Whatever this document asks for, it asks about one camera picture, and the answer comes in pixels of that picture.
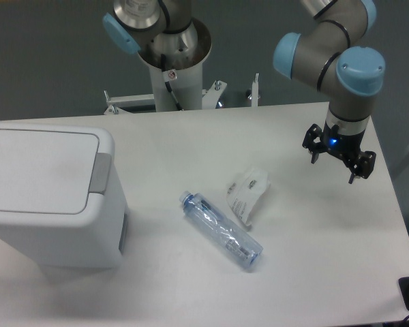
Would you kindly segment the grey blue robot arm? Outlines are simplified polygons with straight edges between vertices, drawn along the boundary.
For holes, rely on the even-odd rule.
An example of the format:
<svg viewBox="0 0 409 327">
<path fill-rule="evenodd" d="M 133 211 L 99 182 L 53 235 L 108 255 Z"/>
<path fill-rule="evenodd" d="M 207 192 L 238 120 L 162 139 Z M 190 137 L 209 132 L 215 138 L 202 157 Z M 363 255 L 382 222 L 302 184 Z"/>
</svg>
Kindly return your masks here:
<svg viewBox="0 0 409 327">
<path fill-rule="evenodd" d="M 277 72 L 330 99 L 324 126 L 311 126 L 302 145 L 313 161 L 328 153 L 344 163 L 351 178 L 368 178 L 376 154 L 362 151 L 361 141 L 386 64 L 378 51 L 357 43 L 374 24 L 376 6 L 373 1 L 304 1 L 303 6 L 316 28 L 307 36 L 285 34 L 273 53 Z M 212 43 L 189 1 L 115 1 L 102 24 L 116 46 L 149 68 L 158 111 L 204 108 L 202 65 Z"/>
</svg>

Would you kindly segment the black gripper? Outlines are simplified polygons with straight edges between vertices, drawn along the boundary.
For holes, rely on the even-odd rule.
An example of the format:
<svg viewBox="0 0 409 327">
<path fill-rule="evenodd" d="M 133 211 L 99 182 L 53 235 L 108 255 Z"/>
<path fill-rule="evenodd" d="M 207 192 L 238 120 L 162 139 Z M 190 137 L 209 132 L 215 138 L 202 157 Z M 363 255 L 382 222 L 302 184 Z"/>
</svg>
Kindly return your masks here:
<svg viewBox="0 0 409 327">
<path fill-rule="evenodd" d="M 343 135 L 338 133 L 338 127 L 324 126 L 324 131 L 313 124 L 305 134 L 302 147 L 311 154 L 311 163 L 315 164 L 322 153 L 328 153 L 336 158 L 344 158 L 344 165 L 350 170 L 348 183 L 352 184 L 357 178 L 367 179 L 374 170 L 376 153 L 361 151 L 364 136 L 359 134 Z"/>
</svg>

